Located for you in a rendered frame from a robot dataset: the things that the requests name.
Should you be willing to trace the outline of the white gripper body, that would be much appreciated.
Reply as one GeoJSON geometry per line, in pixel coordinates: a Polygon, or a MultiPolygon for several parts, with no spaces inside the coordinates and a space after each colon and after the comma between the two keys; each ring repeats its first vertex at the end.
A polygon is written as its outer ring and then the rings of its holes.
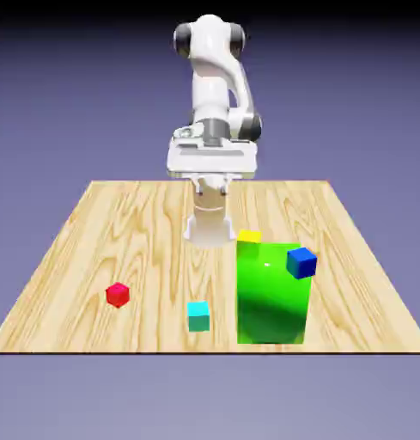
{"type": "Polygon", "coordinates": [[[221,146],[206,146],[202,138],[172,138],[167,153],[168,174],[189,178],[201,174],[226,174],[252,178],[257,170],[258,146],[253,142],[222,140],[221,146]]]}

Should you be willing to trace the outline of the small blue cube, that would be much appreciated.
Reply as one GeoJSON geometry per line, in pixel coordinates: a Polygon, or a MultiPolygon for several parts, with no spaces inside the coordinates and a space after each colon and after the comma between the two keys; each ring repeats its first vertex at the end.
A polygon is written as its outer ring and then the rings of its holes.
{"type": "Polygon", "coordinates": [[[310,278],[315,275],[317,256],[306,247],[287,252],[286,268],[295,279],[310,278]]]}

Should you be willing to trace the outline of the small cyan cube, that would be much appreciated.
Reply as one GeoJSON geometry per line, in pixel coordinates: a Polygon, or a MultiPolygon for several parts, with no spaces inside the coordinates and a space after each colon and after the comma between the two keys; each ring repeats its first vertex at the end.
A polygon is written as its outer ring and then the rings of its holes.
{"type": "Polygon", "coordinates": [[[187,304],[188,330],[192,333],[209,332],[210,308],[206,301],[187,304]]]}

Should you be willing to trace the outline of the small red cube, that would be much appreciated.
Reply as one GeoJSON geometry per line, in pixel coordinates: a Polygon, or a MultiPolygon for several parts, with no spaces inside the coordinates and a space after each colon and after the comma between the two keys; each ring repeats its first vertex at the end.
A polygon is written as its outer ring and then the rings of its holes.
{"type": "Polygon", "coordinates": [[[116,282],[106,288],[106,300],[119,309],[130,301],[130,288],[125,284],[116,282]]]}

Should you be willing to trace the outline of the large green box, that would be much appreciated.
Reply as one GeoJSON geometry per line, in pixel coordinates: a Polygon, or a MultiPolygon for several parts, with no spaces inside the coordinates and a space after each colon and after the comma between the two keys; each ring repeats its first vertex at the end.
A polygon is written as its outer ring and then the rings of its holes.
{"type": "Polygon", "coordinates": [[[236,246],[236,315],[239,344],[301,344],[312,277],[295,279],[287,252],[298,243],[244,242],[236,246]]]}

